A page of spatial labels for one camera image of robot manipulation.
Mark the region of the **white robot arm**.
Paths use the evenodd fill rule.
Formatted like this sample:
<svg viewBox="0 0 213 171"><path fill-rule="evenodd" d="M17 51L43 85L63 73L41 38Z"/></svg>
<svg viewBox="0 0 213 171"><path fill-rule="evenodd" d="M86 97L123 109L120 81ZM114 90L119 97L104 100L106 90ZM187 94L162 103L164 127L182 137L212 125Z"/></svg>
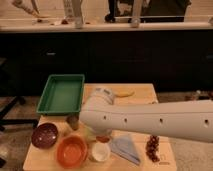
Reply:
<svg viewBox="0 0 213 171"><path fill-rule="evenodd" d="M95 87L78 114L96 136L113 130L213 143L213 101L116 105L108 87Z"/></svg>

